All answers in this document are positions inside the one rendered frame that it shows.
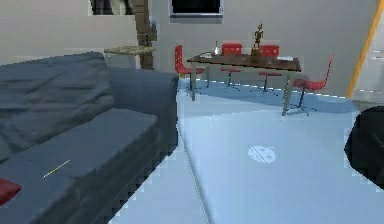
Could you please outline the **red dining chair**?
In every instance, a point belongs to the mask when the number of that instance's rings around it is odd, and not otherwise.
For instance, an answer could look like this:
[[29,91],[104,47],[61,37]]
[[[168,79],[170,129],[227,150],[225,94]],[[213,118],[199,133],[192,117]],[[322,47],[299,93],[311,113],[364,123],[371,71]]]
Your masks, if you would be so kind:
[[[222,44],[223,55],[240,55],[242,52],[242,44],[240,42],[225,42]],[[240,72],[240,69],[221,68],[222,72],[228,73],[227,86],[231,85],[232,74]]]
[[176,73],[181,77],[186,77],[190,75],[192,69],[190,67],[186,67],[183,63],[183,46],[177,45],[174,48],[174,69]]
[[[267,45],[261,45],[260,46],[261,55],[263,57],[267,57],[269,59],[276,59],[279,56],[280,53],[280,47],[275,44],[267,44]],[[264,85],[263,85],[263,91],[267,92],[267,82],[269,77],[279,76],[279,73],[271,73],[271,72],[260,72],[261,76],[265,77]]]
[[334,60],[334,53],[331,53],[330,57],[329,57],[327,71],[326,71],[324,78],[322,80],[314,81],[314,80],[304,79],[304,78],[296,78],[294,80],[293,86],[301,88],[301,94],[300,94],[299,102],[297,105],[294,106],[295,109],[300,109],[301,111],[305,112],[306,115],[309,115],[310,110],[316,111],[316,108],[303,105],[304,94],[307,90],[318,91],[318,90],[323,89],[326,86],[328,78],[329,78],[329,74],[331,71],[333,60]]

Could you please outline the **dark wooden dining table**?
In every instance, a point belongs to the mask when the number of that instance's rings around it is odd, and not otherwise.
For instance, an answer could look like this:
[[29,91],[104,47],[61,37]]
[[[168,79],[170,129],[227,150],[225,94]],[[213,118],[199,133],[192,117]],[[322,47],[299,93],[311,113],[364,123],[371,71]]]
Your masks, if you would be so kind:
[[209,69],[213,66],[255,70],[257,72],[268,70],[269,72],[276,71],[277,73],[284,74],[286,77],[286,84],[283,95],[282,116],[285,116],[288,111],[293,82],[297,77],[297,74],[301,72],[301,66],[298,58],[293,58],[289,61],[268,57],[255,58],[247,54],[215,55],[210,58],[204,58],[197,55],[188,59],[188,62],[191,64],[190,91],[192,100],[195,100],[196,95],[196,74],[198,64],[206,66],[206,74],[209,74]]

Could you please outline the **pale round side table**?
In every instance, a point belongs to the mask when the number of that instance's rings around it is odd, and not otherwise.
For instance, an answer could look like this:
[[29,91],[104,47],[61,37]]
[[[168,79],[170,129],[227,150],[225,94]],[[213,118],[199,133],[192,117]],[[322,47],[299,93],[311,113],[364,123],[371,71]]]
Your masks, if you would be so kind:
[[140,69],[140,56],[154,51],[150,46],[120,46],[106,48],[104,56],[109,67]]

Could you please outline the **golden statuette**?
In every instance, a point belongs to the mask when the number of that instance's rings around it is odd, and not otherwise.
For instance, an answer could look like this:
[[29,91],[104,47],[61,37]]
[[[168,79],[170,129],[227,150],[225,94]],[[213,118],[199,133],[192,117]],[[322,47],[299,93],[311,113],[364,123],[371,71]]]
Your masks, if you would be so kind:
[[263,24],[260,23],[258,25],[257,30],[254,33],[255,41],[254,41],[254,45],[253,45],[252,50],[251,50],[252,56],[258,56],[260,54],[260,42],[263,38],[263,35],[264,35]]

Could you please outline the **blue-grey sofa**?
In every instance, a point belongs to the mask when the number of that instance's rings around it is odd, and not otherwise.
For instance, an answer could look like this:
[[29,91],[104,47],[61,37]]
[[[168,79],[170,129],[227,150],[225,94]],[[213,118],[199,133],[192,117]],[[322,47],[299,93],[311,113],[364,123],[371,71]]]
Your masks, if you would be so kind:
[[178,81],[100,52],[0,65],[0,178],[22,186],[0,224],[109,224],[178,145]]

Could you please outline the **yellow pencil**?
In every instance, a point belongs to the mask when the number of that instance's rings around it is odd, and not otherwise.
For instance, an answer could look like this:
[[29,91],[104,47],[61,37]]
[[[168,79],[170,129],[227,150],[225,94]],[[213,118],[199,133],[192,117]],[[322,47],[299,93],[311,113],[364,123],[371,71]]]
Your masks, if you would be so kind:
[[55,167],[54,169],[50,170],[48,173],[46,173],[45,175],[43,175],[42,178],[46,178],[48,176],[50,176],[51,174],[53,174],[54,172],[58,171],[60,168],[62,168],[63,166],[65,166],[67,163],[69,163],[71,160],[67,160],[65,162],[63,162],[62,164],[60,164],[59,166]]

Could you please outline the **red cushion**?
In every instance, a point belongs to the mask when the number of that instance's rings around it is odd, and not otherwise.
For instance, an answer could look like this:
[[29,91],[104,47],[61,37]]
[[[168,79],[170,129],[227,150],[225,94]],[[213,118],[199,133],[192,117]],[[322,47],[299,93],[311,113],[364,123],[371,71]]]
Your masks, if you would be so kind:
[[21,189],[21,185],[0,178],[0,206],[11,200]]

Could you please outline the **black framed wall picture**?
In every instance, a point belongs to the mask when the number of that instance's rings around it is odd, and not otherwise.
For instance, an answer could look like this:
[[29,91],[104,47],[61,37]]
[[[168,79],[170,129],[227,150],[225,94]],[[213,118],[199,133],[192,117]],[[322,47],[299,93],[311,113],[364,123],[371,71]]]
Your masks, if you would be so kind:
[[131,0],[90,0],[93,15],[133,15]]

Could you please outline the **yellow door frame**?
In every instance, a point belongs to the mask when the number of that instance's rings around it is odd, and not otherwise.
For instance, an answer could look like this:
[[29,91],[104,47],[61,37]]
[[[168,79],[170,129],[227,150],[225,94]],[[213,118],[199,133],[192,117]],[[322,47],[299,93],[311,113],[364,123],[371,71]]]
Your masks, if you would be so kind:
[[370,28],[368,30],[367,37],[366,37],[366,40],[364,42],[363,48],[361,50],[359,59],[356,63],[353,76],[349,82],[349,86],[348,86],[348,89],[347,89],[347,92],[345,95],[346,98],[351,98],[351,96],[353,94],[354,87],[356,86],[356,83],[358,81],[359,74],[360,74],[360,71],[362,69],[366,54],[367,54],[369,47],[371,45],[373,36],[376,32],[376,29],[377,29],[377,26],[379,24],[381,14],[383,11],[384,11],[384,0],[378,0],[377,9],[376,9],[374,18],[373,18],[372,23],[370,25]]

